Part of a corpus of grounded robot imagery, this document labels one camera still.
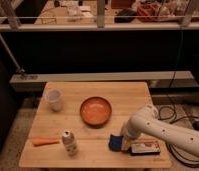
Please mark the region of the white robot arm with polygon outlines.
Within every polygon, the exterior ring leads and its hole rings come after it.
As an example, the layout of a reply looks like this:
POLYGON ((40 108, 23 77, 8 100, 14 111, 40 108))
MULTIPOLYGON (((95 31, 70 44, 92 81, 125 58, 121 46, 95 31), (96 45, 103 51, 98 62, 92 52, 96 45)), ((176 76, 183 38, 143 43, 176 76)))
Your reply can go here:
POLYGON ((158 120, 158 110, 147 104, 133 113, 121 128, 123 137, 121 149, 126 151, 142 133, 156 137, 177 146, 199 158, 199 131, 158 120))

